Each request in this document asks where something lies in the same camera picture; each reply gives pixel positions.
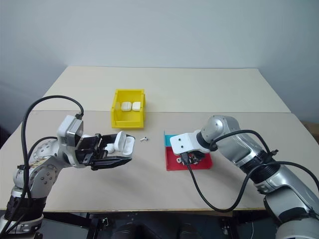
white wall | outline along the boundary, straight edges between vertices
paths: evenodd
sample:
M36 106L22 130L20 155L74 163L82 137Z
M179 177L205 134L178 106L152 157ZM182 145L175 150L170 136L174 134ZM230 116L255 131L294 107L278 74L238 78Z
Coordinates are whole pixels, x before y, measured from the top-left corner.
M293 113L319 121L317 0L1 0L0 10L10 131L67 65L256 67Z

tabletop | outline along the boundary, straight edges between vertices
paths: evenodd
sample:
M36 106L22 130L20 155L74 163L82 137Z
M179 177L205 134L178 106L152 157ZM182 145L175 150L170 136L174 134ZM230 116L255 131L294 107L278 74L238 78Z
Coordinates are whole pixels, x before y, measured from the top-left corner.
M55 136L68 111L34 111L30 114L26 137L28 148L39 138ZM235 117L242 129L257 131L276 160L300 163L319 175L319 146L291 113L147 113L145 128L128 130L137 139L133 160L123 166L92 171L89 167L65 168L50 192L45 211L138 211L207 210L188 171L166 171L164 131L167 134L192 132L201 128L213 114ZM111 134L110 113L87 111L84 132ZM227 208L236 199L245 174L218 151L211 153L213 167L196 170L195 176L206 198L216 207ZM20 127L0 150L0 209L5 209L13 186L12 173L22 163ZM317 195L312 179L290 168ZM249 182L237 209L263 208L260 195Z
M258 69L69 66L46 92L79 101L87 111L110 111L116 88L144 89L147 112L290 113ZM50 100L35 110L78 110Z

yellow bin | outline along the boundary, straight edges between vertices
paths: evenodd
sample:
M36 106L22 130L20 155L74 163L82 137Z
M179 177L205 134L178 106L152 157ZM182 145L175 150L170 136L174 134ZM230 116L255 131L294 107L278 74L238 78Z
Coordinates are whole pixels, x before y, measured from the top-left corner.
M126 101L141 102L140 111L121 111L121 104ZM111 111L112 128L144 128L145 104L144 89L116 89Z

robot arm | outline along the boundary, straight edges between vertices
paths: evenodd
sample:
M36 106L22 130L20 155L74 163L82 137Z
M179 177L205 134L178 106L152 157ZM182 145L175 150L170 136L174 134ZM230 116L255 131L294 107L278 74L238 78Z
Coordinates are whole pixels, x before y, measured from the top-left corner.
M237 120L227 116L212 116L208 123L193 133L184 133L170 139L175 154L200 151L208 153L218 150L244 173L254 167L272 162L259 144L247 134L237 134L212 143L218 137L240 130ZM250 177L257 190L265 194L265 208L278 225L277 238L319 237L319 199L286 166L266 165L258 168Z
M46 198L63 168L91 166L92 170L98 170L117 167L132 160L135 138L123 131L90 137L83 135L81 119L67 116L60 125L57 136L57 140L41 145L30 158L28 186L32 199L29 200L27 196L22 199L21 206L9 225L10 228L18 222L11 234L34 233L40 228ZM18 166L13 181L14 187L7 210L0 219L0 231L21 201L24 184L22 166Z

yellow plastic storage bin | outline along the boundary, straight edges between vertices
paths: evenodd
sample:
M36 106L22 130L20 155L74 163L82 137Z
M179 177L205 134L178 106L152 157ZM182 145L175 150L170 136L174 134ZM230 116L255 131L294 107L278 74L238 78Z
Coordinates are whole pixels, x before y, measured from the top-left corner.
M122 102L141 102L140 111L124 112ZM143 128L145 104L144 89L116 89L111 111L112 128Z

